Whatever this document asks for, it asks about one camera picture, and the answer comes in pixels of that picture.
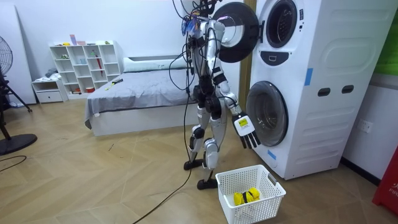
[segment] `yellow object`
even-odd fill
[[[241,127],[243,127],[243,126],[245,126],[245,125],[248,125],[248,121],[247,121],[246,119],[242,119],[242,120],[239,121],[239,125],[240,125]]]
[[[255,202],[256,200],[260,200],[260,192],[254,187],[250,188],[247,192],[234,193],[235,206],[243,205],[244,203]]]
[[[106,88],[105,88],[105,90],[108,90],[108,89],[110,89],[110,88],[111,88],[113,85],[114,85],[114,83],[112,83],[112,84],[111,84],[111,86],[109,86],[109,87],[106,87]]]

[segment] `fan stand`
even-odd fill
[[[6,81],[0,71],[0,129],[4,135],[4,139],[0,140],[0,156],[19,151],[31,144],[35,143],[37,136],[34,134],[20,134],[17,136],[10,136],[5,127],[4,110],[3,110],[3,96],[10,91],[18,100],[27,108],[28,112],[32,110],[25,104],[25,102],[7,85]]]

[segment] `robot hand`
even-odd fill
[[[253,123],[245,112],[242,111],[239,114],[232,116],[232,123],[235,131],[241,137],[243,148],[246,148],[247,145],[249,149],[252,149],[252,145],[253,147],[257,147],[257,145],[261,144]]]

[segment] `baseboard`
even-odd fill
[[[368,171],[360,168],[359,166],[357,166],[356,164],[352,163],[351,161],[347,160],[346,158],[342,157],[340,162],[350,168],[352,171],[354,171],[355,173],[359,174],[361,177],[365,178],[366,180],[368,180],[370,183],[378,186],[380,184],[380,179],[378,179],[377,177],[373,176],[372,174],[370,174]]]

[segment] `humanoid robot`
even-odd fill
[[[232,123],[239,135],[243,148],[257,147],[260,144],[249,116],[242,111],[238,98],[231,92],[228,81],[221,68],[219,58],[221,44],[225,32],[222,20],[228,16],[214,20],[208,16],[214,12],[217,1],[200,0],[194,13],[184,17],[184,28],[191,27],[187,38],[187,62],[193,63],[199,76],[199,85],[194,87],[193,96],[198,102],[199,124],[192,128],[189,151],[190,161],[183,168],[190,170],[203,166],[204,177],[199,180],[199,190],[217,188],[217,181],[212,179],[213,170],[217,166],[221,144],[226,132],[227,109],[233,115]],[[210,121],[213,137],[203,139]],[[204,147],[202,159],[197,159],[201,147]]]

